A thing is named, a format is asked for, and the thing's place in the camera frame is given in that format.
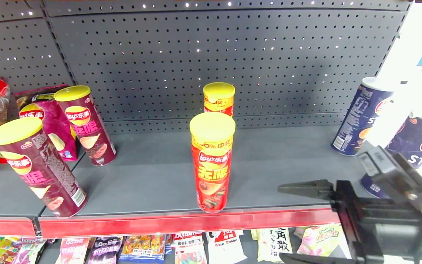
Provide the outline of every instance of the red potato chip can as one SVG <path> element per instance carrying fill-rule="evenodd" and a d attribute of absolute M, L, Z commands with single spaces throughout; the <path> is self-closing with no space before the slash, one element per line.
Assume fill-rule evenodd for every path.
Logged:
<path fill-rule="evenodd" d="M 92 164 L 103 166 L 112 162 L 117 152 L 90 96 L 90 88 L 85 85 L 71 86 L 57 91 L 54 97 L 71 122 Z"/>
<path fill-rule="evenodd" d="M 204 212 L 226 207 L 235 131 L 233 118 L 220 112 L 204 112 L 190 121 L 196 197 Z"/>
<path fill-rule="evenodd" d="M 56 217 L 70 217 L 84 207 L 87 196 L 42 126 L 37 117 L 1 125 L 0 153 Z"/>

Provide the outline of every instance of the barcode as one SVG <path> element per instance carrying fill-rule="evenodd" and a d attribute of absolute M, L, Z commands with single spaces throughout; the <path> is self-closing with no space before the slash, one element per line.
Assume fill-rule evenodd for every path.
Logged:
<path fill-rule="evenodd" d="M 77 191 L 72 196 L 72 199 L 74 203 L 76 204 L 76 206 L 79 207 L 82 204 L 82 202 L 84 202 L 84 199 L 86 199 L 86 195 L 81 190 L 81 188 L 77 188 Z"/>
<path fill-rule="evenodd" d="M 337 136 L 335 139 L 335 142 L 333 142 L 333 146 L 336 147 L 337 149 L 341 149 L 344 143 L 345 143 L 345 140 Z"/>

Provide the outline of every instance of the gray shelf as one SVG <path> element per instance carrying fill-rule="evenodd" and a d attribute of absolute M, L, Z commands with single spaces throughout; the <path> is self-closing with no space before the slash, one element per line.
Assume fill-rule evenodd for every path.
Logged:
<path fill-rule="evenodd" d="M 294 236 L 292 233 L 294 228 L 290 229 L 291 234 L 291 244 L 293 247 L 293 252 L 296 252 L 299 245 L 300 239 Z M 239 264 L 271 264 L 272 262 L 261 261 L 257 262 L 258 256 L 258 244 L 255 240 L 252 240 L 250 231 L 244 231 L 244 234 L 240 236 L 240 240 L 242 243 L 242 248 L 244 251 L 245 256 L 247 259 L 239 262 Z M 208 249 L 205 245 L 206 256 L 208 256 Z M 39 264 L 54 264 L 58 255 L 60 254 L 60 243 L 57 242 L 53 245 L 48 246 L 45 251 L 43 252 L 42 256 L 40 257 Z M 330 255 L 330 257 L 339 257 L 345 258 L 343 251 L 341 250 L 340 246 L 338 246 Z M 118 262 L 118 264 L 130 264 L 131 262 Z M 164 264 L 173 264 L 174 263 L 174 254 L 166 254 L 164 259 Z"/>
<path fill-rule="evenodd" d="M 318 199 L 280 194 L 280 184 L 316 179 L 353 182 L 364 174 L 354 157 L 336 153 L 330 142 L 338 126 L 239 129 L 234 137 L 226 209 L 323 205 Z M 74 170 L 89 202 L 77 216 L 199 211 L 190 134 L 158 132 L 111 136 L 118 156 L 103 167 L 83 157 Z M 52 216 L 45 210 L 43 216 Z"/>
<path fill-rule="evenodd" d="M 76 164 L 68 163 L 70 169 Z M 40 214 L 44 206 L 8 164 L 0 164 L 0 217 L 32 219 Z"/>

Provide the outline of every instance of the purple potato chip can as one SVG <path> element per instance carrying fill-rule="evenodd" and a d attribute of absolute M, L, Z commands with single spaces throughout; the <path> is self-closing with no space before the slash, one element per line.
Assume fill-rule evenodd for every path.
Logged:
<path fill-rule="evenodd" d="M 85 192 L 39 118 L 16 119 L 0 126 L 0 153 L 56 217 L 73 216 L 87 203 Z"/>
<path fill-rule="evenodd" d="M 117 153 L 92 100 L 90 88 L 85 85 L 67 87 L 57 91 L 54 97 L 92 164 L 103 166 L 112 162 Z"/>
<path fill-rule="evenodd" d="M 400 153 L 410 165 L 418 169 L 422 165 L 422 117 L 410 115 L 385 148 L 390 153 Z"/>
<path fill-rule="evenodd" d="M 332 147 L 340 154 L 354 156 L 366 140 L 382 110 L 393 103 L 394 85 L 379 82 L 375 77 L 362 79 L 346 113 Z"/>

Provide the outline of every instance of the potato chip image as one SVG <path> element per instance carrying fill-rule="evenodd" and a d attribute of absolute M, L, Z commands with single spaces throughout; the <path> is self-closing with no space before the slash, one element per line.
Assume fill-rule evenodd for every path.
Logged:
<path fill-rule="evenodd" d="M 53 142 L 53 145 L 55 145 L 55 148 L 57 151 L 62 151 L 65 148 L 64 141 L 55 133 L 48 134 L 48 137 Z"/>
<path fill-rule="evenodd" d="M 35 193 L 35 195 L 39 198 L 42 199 L 43 196 L 47 193 L 48 189 L 50 189 L 50 187 L 52 187 L 51 185 L 48 185 L 45 188 L 36 188 L 36 187 L 31 187 L 29 186 L 30 190 L 32 190 L 32 192 Z"/>
<path fill-rule="evenodd" d="M 363 131 L 361 131 L 359 133 L 359 138 L 360 139 L 365 139 L 367 137 L 367 134 L 369 134 L 370 129 L 371 129 L 371 127 L 368 127 L 366 129 L 364 129 Z"/>
<path fill-rule="evenodd" d="M 81 145 L 83 147 L 85 147 L 86 149 L 91 149 L 92 147 L 94 147 L 99 137 L 100 137 L 100 134 L 98 134 L 97 136 L 92 136 L 92 137 L 81 137 L 79 141 L 81 142 Z"/>
<path fill-rule="evenodd" d="M 102 157 L 105 154 L 105 152 L 107 151 L 107 148 L 108 148 L 108 146 L 105 143 L 100 145 L 99 149 L 96 150 L 96 152 L 94 153 L 94 155 L 92 155 L 92 157 L 94 159 L 99 159 L 100 157 Z"/>
<path fill-rule="evenodd" d="M 200 191 L 205 195 L 213 195 L 221 189 L 222 183 L 200 182 Z"/>
<path fill-rule="evenodd" d="M 47 204 L 48 209 L 56 210 L 63 204 L 64 198 L 63 197 L 55 197 L 50 199 L 50 202 Z"/>

